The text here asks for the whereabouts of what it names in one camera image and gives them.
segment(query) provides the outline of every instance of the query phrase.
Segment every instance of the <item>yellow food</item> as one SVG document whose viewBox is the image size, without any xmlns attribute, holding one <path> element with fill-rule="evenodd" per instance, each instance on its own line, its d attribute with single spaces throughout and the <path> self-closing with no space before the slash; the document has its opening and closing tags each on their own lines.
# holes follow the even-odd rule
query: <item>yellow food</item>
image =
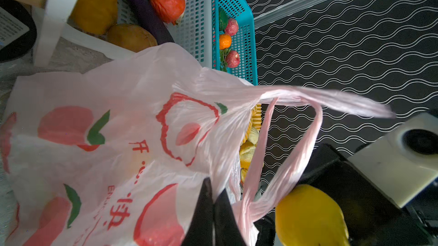
<svg viewBox="0 0 438 246">
<path fill-rule="evenodd" d="M 348 246 L 339 205 L 310 185 L 298 185 L 276 207 L 276 231 L 284 246 Z"/>
<path fill-rule="evenodd" d="M 248 173 L 248 169 L 244 169 L 244 168 L 240 169 L 240 180 L 242 184 L 245 183 L 245 178 L 247 173 Z"/>
<path fill-rule="evenodd" d="M 141 26 L 133 24 L 118 24 L 111 27 L 107 41 L 133 52 L 156 46 L 157 40 Z"/>
<path fill-rule="evenodd" d="M 219 50 L 229 48 L 231 46 L 231 36 L 228 34 L 219 35 Z"/>
<path fill-rule="evenodd" d="M 261 128 L 261 105 L 256 105 L 252 109 L 252 126 L 260 131 Z"/>
<path fill-rule="evenodd" d="M 257 146 L 258 131 L 255 127 L 251 128 L 251 131 L 249 132 L 249 135 L 248 135 L 248 141 L 251 142 L 252 144 L 254 144 L 255 146 Z"/>
<path fill-rule="evenodd" d="M 250 141 L 246 141 L 242 146 L 240 146 L 239 157 L 241 168 L 249 168 L 249 164 L 254 156 L 254 151 L 255 145 Z"/>
<path fill-rule="evenodd" d="M 70 18 L 85 32 L 105 34 L 117 22 L 117 0 L 78 0 Z"/>
<path fill-rule="evenodd" d="M 251 127 L 252 127 L 252 120 L 249 120 L 249 126 L 245 132 L 244 140 L 242 141 L 242 143 L 240 145 L 244 144 L 247 141 L 249 133 L 251 132 Z"/>
</svg>

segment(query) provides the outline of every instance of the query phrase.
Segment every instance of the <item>black circular hole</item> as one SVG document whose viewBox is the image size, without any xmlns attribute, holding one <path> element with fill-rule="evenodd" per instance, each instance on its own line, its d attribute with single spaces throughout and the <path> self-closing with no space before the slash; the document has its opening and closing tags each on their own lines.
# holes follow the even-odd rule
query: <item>black circular hole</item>
<svg viewBox="0 0 438 246">
<path fill-rule="evenodd" d="M 438 135 L 423 129 L 412 129 L 403 135 L 403 142 L 412 150 L 424 155 L 438 154 Z"/>
</svg>

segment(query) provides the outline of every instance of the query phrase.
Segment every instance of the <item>white plastic bag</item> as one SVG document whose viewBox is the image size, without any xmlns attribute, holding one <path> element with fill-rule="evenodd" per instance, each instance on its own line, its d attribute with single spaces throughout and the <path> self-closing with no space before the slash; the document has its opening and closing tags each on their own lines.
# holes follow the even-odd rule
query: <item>white plastic bag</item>
<svg viewBox="0 0 438 246">
<path fill-rule="evenodd" d="M 320 105 L 390 117 L 383 105 L 338 91 L 250 86 L 201 68 L 176 44 L 86 74 L 19 77 L 1 129 L 3 167 L 18 200 L 6 245 L 172 245 L 190 225 L 200 187 L 211 178 L 213 198 L 227 186 L 239 200 L 238 150 L 258 103 L 312 105 L 315 121 L 280 167 L 265 194 L 257 191 L 270 105 L 244 197 L 234 204 L 248 245 L 253 221 L 297 182 L 322 121 Z"/>
</svg>

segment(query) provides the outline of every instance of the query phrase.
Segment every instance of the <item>black object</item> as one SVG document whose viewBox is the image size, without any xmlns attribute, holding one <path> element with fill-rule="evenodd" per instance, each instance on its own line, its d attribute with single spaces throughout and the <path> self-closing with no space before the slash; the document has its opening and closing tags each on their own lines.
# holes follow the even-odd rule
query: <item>black object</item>
<svg viewBox="0 0 438 246">
<path fill-rule="evenodd" d="M 403 135 L 403 142 L 423 155 L 438 154 L 438 135 L 424 129 L 412 129 Z"/>
<path fill-rule="evenodd" d="M 245 246 L 225 190 L 213 204 L 210 178 L 204 179 L 193 219 L 181 246 Z"/>
<path fill-rule="evenodd" d="M 336 150 L 329 144 L 321 144 L 315 151 L 312 152 L 309 163 L 304 169 L 298 184 L 310 184 L 318 178 L 326 167 L 336 163 L 337 161 L 345 160 Z"/>
<path fill-rule="evenodd" d="M 421 224 L 394 206 L 330 145 L 312 153 L 299 183 L 310 184 L 336 201 L 352 246 L 432 244 Z"/>
<path fill-rule="evenodd" d="M 36 41 L 36 26 L 32 16 L 19 2 L 0 0 L 0 7 L 29 27 L 28 32 L 0 49 L 0 63 L 4 63 L 22 57 L 33 47 Z"/>
<path fill-rule="evenodd" d="M 275 222 L 268 216 L 254 222 L 258 230 L 255 246 L 273 246 L 275 240 Z"/>
</svg>

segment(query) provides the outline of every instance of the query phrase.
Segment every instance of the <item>printed peach graphic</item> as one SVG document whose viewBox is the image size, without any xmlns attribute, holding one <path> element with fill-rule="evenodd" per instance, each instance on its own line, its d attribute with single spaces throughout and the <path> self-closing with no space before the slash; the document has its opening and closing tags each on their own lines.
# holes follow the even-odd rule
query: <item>printed peach graphic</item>
<svg viewBox="0 0 438 246">
<path fill-rule="evenodd" d="M 9 173 L 8 156 L 10 153 L 10 137 L 12 137 L 12 128 L 17 122 L 17 114 L 11 113 L 6 121 L 0 126 L 0 152 L 3 161 L 3 169 Z"/>
<path fill-rule="evenodd" d="M 137 245 L 181 245 L 184 230 L 177 218 L 177 186 L 167 185 L 146 204 L 134 229 Z"/>
<path fill-rule="evenodd" d="M 70 207 L 70 202 L 63 197 L 57 196 L 49 201 L 39 218 L 38 230 L 23 246 L 50 246 L 63 231 Z"/>
<path fill-rule="evenodd" d="M 102 127 L 109 121 L 107 111 L 94 125 L 93 113 L 90 109 L 80 106 L 57 107 L 47 113 L 38 126 L 38 137 L 57 144 L 77 145 L 85 151 L 96 150 L 105 143 L 105 137 L 100 134 Z M 90 128 L 87 140 L 85 134 Z"/>
<path fill-rule="evenodd" d="M 224 105 L 217 105 L 219 106 L 222 113 L 227 111 L 227 107 L 225 107 Z M 205 139 L 211 127 L 204 127 L 204 134 L 202 135 L 202 137 L 200 137 L 198 142 L 194 143 L 193 146 L 190 146 L 190 150 L 187 150 L 187 152 L 185 150 L 177 149 L 180 146 L 191 143 L 202 129 L 199 123 L 184 123 L 186 120 L 180 110 L 186 110 L 187 108 L 189 108 L 189 110 L 199 110 L 200 112 L 211 112 L 211 117 L 213 119 L 216 119 L 213 125 L 215 125 L 219 121 L 219 110 L 215 106 L 191 98 L 187 95 L 181 93 L 172 93 L 169 101 L 167 101 L 163 105 L 161 112 L 156 115 L 157 120 L 162 125 L 160 140 L 164 152 L 178 161 L 183 161 L 186 166 L 190 166 L 196 157 L 196 150 L 198 145 Z M 170 135 L 171 133 L 169 131 L 169 125 L 174 128 L 172 132 L 175 132 L 175 130 L 178 129 L 176 127 L 179 127 L 180 130 L 176 134 L 176 136 Z M 185 157 L 174 155 L 173 152 L 175 150 L 179 150 L 179 154 L 182 154 L 182 156 Z"/>
</svg>

